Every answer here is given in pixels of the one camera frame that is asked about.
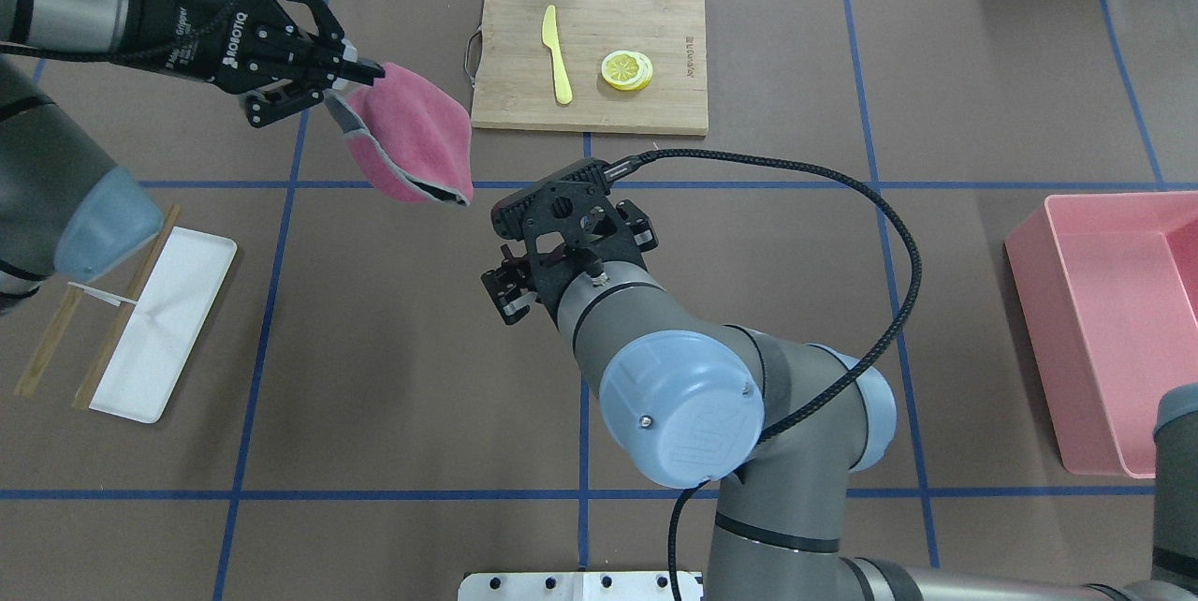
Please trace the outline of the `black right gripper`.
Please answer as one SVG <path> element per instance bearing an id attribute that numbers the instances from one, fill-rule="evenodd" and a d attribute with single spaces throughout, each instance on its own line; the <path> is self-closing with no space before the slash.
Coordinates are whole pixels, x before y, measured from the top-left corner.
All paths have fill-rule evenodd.
<path id="1" fill-rule="evenodd" d="M 603 289 L 615 281 L 616 265 L 621 261 L 637 267 L 645 263 L 645 253 L 658 247 L 651 218 L 633 200 L 621 200 L 613 208 L 613 237 L 569 251 L 568 259 L 558 261 L 547 271 L 536 269 L 539 289 L 536 289 L 528 267 L 502 267 L 506 253 L 518 259 L 525 256 L 525 251 L 522 255 L 514 255 L 509 245 L 502 245 L 501 263 L 483 273 L 482 285 L 507 327 L 518 324 L 538 303 L 556 318 L 565 289 L 577 277 Z"/>

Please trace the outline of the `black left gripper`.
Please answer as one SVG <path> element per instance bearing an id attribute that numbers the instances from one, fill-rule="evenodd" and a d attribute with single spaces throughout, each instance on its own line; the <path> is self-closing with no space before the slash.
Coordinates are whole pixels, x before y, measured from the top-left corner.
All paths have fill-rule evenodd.
<path id="1" fill-rule="evenodd" d="M 305 7 L 315 30 L 288 11 L 282 19 L 282 4 Z M 276 80 L 249 69 L 253 57 Z M 243 95 L 255 128 L 316 107 L 329 90 L 385 77 L 347 42 L 325 0 L 128 0 L 117 63 Z"/>

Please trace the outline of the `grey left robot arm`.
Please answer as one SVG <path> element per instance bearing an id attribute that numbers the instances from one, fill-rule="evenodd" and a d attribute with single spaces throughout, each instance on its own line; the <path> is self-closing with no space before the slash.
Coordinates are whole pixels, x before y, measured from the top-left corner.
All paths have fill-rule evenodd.
<path id="1" fill-rule="evenodd" d="M 371 85 L 326 0 L 4 0 L 4 314 L 155 237 L 150 182 L 283 182 L 277 125 Z"/>

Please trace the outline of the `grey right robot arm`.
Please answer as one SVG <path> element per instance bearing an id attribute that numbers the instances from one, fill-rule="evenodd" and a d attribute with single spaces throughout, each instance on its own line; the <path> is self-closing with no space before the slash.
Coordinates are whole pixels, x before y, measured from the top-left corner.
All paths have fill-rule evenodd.
<path id="1" fill-rule="evenodd" d="M 1194 386 L 1157 408 L 1149 579 L 1049 585 L 845 557 L 848 478 L 896 430 L 884 376 L 825 345 L 690 315 L 647 273 L 655 239 L 630 201 L 553 187 L 498 201 L 490 220 L 527 248 L 482 277 L 506 323 L 547 306 L 610 435 L 651 481 L 719 482 L 707 600 L 1193 600 Z"/>

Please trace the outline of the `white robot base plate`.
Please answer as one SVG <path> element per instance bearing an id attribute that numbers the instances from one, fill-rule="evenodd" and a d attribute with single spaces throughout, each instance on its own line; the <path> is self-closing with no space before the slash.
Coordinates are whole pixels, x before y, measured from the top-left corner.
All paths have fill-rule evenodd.
<path id="1" fill-rule="evenodd" d="M 673 600 L 668 573 L 565 571 L 470 573 L 458 600 Z"/>

